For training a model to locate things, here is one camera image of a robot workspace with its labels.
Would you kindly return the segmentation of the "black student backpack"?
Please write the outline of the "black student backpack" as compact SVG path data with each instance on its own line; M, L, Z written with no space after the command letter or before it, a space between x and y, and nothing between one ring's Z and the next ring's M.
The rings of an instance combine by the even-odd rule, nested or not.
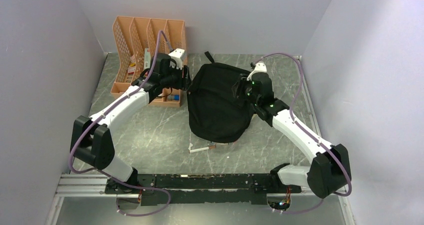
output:
M250 126L254 110L234 96L233 86L248 70L216 62L206 51L203 64L187 90L189 127L197 137L215 143L233 143Z

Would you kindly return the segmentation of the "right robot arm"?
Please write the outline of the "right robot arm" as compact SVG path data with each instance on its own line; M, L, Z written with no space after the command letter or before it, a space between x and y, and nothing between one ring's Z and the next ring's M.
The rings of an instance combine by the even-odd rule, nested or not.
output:
M341 195L344 186L347 197L352 192L352 175L347 148L333 145L301 122L293 110L273 92L272 80L265 72L241 74L232 88L234 96L250 103L255 114L270 127L286 136L309 161L308 166L292 164L275 168L270 187L282 192L288 186L309 188L324 199L331 194Z

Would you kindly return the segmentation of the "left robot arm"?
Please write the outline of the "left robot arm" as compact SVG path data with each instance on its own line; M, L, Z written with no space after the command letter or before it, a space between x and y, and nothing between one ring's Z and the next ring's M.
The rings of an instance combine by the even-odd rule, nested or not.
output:
M191 83L183 63L186 51L157 53L150 68L144 70L128 89L103 110L90 117L79 116L73 123L70 156L118 180L126 193L139 185L138 171L121 160L115 152L113 132L139 109L163 95L164 89L185 90Z

